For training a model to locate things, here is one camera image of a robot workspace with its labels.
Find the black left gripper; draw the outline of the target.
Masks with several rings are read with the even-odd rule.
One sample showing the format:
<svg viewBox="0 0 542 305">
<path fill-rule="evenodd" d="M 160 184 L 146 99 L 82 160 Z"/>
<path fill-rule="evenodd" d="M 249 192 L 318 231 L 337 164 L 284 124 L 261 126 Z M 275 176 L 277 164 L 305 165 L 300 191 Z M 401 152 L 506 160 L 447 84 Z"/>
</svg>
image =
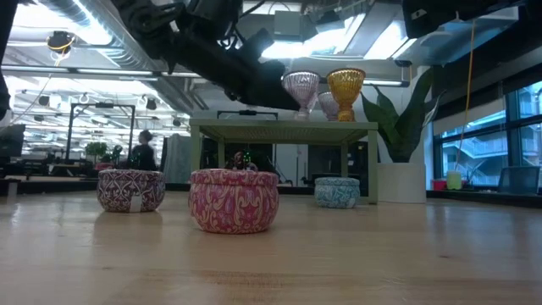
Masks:
<svg viewBox="0 0 542 305">
<path fill-rule="evenodd" d="M 224 89 L 230 100 L 248 101 L 254 106 L 297 111 L 298 102 L 281 85 L 285 65 L 277 59 L 257 63 L 247 74 L 232 77 L 234 87 Z"/>
</svg>

